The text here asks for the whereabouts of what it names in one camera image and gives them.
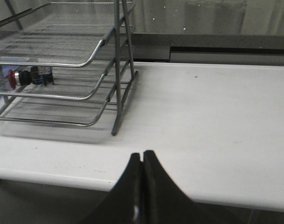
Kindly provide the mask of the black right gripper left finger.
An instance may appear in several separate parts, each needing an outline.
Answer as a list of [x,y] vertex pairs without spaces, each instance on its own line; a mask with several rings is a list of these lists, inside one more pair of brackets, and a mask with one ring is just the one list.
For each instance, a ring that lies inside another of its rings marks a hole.
[[105,199],[80,223],[139,224],[142,163],[133,153],[118,182]]

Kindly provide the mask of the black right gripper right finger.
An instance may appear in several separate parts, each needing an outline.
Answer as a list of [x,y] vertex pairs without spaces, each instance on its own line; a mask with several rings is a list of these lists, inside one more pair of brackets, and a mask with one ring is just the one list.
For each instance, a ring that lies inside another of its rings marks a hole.
[[145,220],[147,224],[221,224],[174,183],[152,150],[144,151]]

